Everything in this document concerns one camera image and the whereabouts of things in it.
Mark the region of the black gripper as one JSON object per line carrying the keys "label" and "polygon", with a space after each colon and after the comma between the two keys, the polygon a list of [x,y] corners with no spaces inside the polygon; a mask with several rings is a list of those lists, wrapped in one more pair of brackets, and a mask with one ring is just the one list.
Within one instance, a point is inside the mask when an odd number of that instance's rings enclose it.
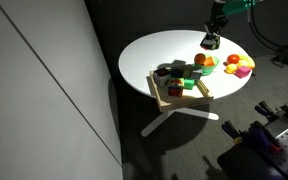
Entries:
{"label": "black gripper", "polygon": [[204,29],[207,34],[212,34],[211,27],[217,27],[216,34],[221,35],[225,25],[228,23],[228,17],[223,12],[226,3],[214,2],[212,4],[211,15],[208,21],[204,22]]}

